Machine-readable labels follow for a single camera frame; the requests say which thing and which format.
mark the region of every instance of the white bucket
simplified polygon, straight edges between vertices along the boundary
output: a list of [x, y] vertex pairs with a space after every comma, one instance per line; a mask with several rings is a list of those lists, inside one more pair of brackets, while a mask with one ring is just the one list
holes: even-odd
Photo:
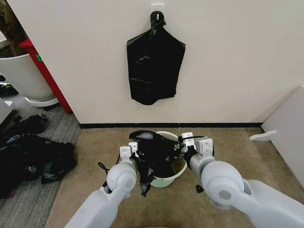
[[[172, 134], [170, 132], [156, 132], [157, 134], [160, 134], [168, 139], [178, 141], [178, 137], [175, 134]], [[166, 178], [160, 178], [155, 177], [156, 179], [151, 182], [151, 185], [156, 188], [164, 188], [170, 185], [176, 178], [181, 176], [181, 174], [185, 171], [187, 168], [187, 163], [182, 158], [176, 158], [172, 164], [171, 167], [175, 173], [172, 177], [166, 177]]]

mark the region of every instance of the black trash bag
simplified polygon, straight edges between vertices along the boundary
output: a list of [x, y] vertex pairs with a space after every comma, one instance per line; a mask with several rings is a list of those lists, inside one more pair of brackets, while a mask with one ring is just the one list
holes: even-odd
[[63, 177], [76, 166], [74, 159], [74, 145], [71, 143], [57, 143], [43, 168], [41, 183], [45, 184]]
[[6, 81], [5, 77], [3, 75], [0, 75], [0, 82], [5, 82], [5, 81]]
[[11, 84], [5, 83], [0, 85], [0, 96], [11, 96], [16, 94], [18, 94], [18, 91]]
[[6, 137], [12, 137], [18, 134], [39, 134], [42, 133], [47, 125], [48, 118], [46, 115], [32, 115], [29, 118], [22, 120], [19, 115], [14, 118], [14, 125], [6, 132]]
[[176, 94], [186, 45], [170, 35], [164, 25], [163, 13], [155, 11], [151, 29], [127, 41], [131, 98], [144, 105]]
[[76, 162], [74, 146], [37, 135], [20, 134], [0, 148], [0, 198], [11, 196], [22, 180], [56, 180], [71, 170]]
[[15, 146], [0, 148], [0, 199], [13, 194], [22, 181], [22, 150]]
[[136, 131], [130, 139], [138, 143], [138, 172], [140, 174], [141, 195], [146, 196], [154, 176], [166, 178], [174, 175], [171, 162], [179, 157], [180, 150], [174, 140], [152, 131]]

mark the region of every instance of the floor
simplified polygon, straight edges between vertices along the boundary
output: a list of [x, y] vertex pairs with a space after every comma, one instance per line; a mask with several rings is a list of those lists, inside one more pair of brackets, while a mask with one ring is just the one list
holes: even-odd
[[[80, 134], [78, 121], [73, 114], [67, 115], [59, 105], [44, 111], [42, 108], [28, 105], [21, 95], [3, 99], [12, 100], [17, 109], [15, 115], [21, 115], [23, 118], [45, 114], [49, 124], [40, 136], [56, 142], [76, 144]], [[55, 181], [41, 184], [40, 179], [21, 183], [13, 197], [0, 199], [0, 228], [43, 228], [60, 183], [61, 181]]]
[[[97, 163], [107, 168], [116, 161], [119, 146], [126, 145], [135, 128], [82, 130], [76, 145], [78, 165], [60, 186], [46, 228], [62, 228], [88, 195], [99, 189], [106, 179]], [[217, 160], [235, 166], [243, 178], [262, 181], [304, 203], [304, 190], [271, 142], [251, 142], [249, 136], [262, 133], [261, 128], [170, 128], [150, 129], [181, 134], [207, 135], [213, 139]], [[146, 198], [139, 185], [124, 200], [112, 228], [254, 228], [246, 215], [219, 210], [212, 206], [206, 193], [197, 193], [196, 178], [190, 169], [170, 186], [152, 188]]]

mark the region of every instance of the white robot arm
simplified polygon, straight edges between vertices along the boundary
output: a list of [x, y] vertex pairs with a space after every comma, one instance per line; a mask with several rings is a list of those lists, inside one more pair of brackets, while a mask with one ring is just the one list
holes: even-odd
[[130, 159], [131, 146], [120, 147], [121, 162], [107, 175], [106, 186], [84, 201], [65, 228], [109, 228], [117, 216], [118, 205], [131, 196], [136, 184], [137, 165]]
[[[191, 136], [182, 134], [183, 138]], [[188, 139], [185, 144], [197, 152], [188, 159], [188, 166], [215, 207], [235, 207], [257, 228], [304, 228], [303, 204], [260, 181], [245, 180], [232, 165], [216, 161], [212, 139]]]
[[[212, 139], [192, 136], [192, 133], [182, 134], [186, 145], [184, 159], [215, 207], [235, 207], [247, 214], [257, 228], [304, 228], [303, 204], [262, 182], [243, 179], [235, 167], [215, 160]], [[136, 183], [137, 167], [130, 157], [137, 144], [131, 145], [134, 147], [120, 147], [122, 161], [109, 170], [107, 187], [94, 191], [65, 228], [111, 226], [118, 205], [131, 195]]]

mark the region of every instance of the white plant pot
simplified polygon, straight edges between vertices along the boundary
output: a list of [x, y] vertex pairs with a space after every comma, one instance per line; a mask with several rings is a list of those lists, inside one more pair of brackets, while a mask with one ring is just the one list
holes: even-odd
[[29, 54], [0, 58], [0, 72], [28, 102], [32, 101], [31, 105], [44, 107], [58, 102]]

